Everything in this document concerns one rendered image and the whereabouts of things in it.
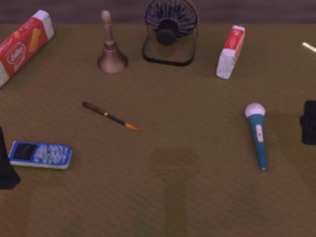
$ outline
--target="copper bell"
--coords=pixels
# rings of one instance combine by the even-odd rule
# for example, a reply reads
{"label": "copper bell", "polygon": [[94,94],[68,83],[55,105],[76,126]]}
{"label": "copper bell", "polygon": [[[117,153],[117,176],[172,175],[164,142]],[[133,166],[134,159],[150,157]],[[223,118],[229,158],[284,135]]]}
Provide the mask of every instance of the copper bell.
{"label": "copper bell", "polygon": [[110,12],[102,10],[101,19],[105,29],[105,42],[103,53],[98,58],[98,67],[105,73],[118,73],[126,68],[128,60],[113,40]]}

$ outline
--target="dark background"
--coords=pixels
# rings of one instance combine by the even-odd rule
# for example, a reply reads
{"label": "dark background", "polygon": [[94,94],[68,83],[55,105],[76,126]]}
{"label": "dark background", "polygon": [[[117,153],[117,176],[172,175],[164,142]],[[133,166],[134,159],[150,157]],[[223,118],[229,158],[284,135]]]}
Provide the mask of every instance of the dark background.
{"label": "dark background", "polygon": [[[0,23],[22,23],[46,10],[54,23],[99,23],[107,8],[113,20],[140,23],[148,0],[0,0]],[[315,0],[195,0],[202,23],[315,23]]]}

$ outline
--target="white stick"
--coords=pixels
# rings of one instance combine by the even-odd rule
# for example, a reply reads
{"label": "white stick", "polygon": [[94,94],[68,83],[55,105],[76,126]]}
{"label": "white stick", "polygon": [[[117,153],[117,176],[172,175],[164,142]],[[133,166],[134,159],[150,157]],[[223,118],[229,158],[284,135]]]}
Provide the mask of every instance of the white stick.
{"label": "white stick", "polygon": [[302,46],[304,46],[304,47],[306,47],[306,48],[308,48],[308,49],[310,49],[311,51],[313,51],[313,52],[316,53],[316,48],[313,47],[313,46],[311,46],[310,44],[303,42],[303,43],[302,43]]}

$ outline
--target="paintbrush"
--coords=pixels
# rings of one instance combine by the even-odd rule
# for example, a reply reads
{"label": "paintbrush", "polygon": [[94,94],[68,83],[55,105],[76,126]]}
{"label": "paintbrush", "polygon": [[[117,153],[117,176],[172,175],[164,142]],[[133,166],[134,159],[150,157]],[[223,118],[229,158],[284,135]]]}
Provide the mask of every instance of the paintbrush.
{"label": "paintbrush", "polygon": [[98,114],[101,114],[101,115],[103,115],[105,117],[108,117],[109,119],[112,119],[115,122],[118,122],[119,124],[127,127],[128,129],[130,129],[132,131],[136,131],[136,132],[140,131],[139,128],[137,128],[137,127],[135,127],[135,126],[133,126],[131,124],[128,124],[128,123],[124,122],[123,120],[118,119],[117,117],[109,114],[106,111],[101,110],[100,108],[98,108],[98,107],[96,107],[94,105],[89,104],[88,102],[83,102],[82,106],[84,106],[85,108],[90,109],[90,110],[92,110],[92,111],[94,111],[94,112],[96,112]]}

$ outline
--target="black object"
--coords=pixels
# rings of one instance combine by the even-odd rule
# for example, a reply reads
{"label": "black object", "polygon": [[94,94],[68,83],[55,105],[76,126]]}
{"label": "black object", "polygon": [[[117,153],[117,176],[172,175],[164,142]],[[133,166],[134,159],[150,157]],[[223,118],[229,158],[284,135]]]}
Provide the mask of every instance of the black object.
{"label": "black object", "polygon": [[304,114],[300,117],[302,143],[316,145],[316,101],[308,100],[304,104]]}
{"label": "black object", "polygon": [[30,160],[32,158],[33,152],[36,148],[36,145],[34,144],[19,144],[16,147],[16,150],[14,152],[14,159],[24,159],[24,160]]}
{"label": "black object", "polygon": [[10,164],[2,128],[0,127],[0,190],[14,189],[21,182],[19,175]]}
{"label": "black object", "polygon": [[[186,66],[192,62],[197,39],[195,29],[198,24],[198,16],[191,0],[151,0],[144,12],[144,19],[148,26],[148,35],[142,49],[146,61],[174,66]],[[180,42],[180,46],[176,45],[178,39],[185,38],[190,39]],[[187,55],[182,56],[181,60],[166,58],[164,53],[152,55],[150,49],[159,48],[155,44],[161,46],[173,45],[174,48],[167,48],[167,50],[175,51],[175,54],[180,55],[186,52]]]}

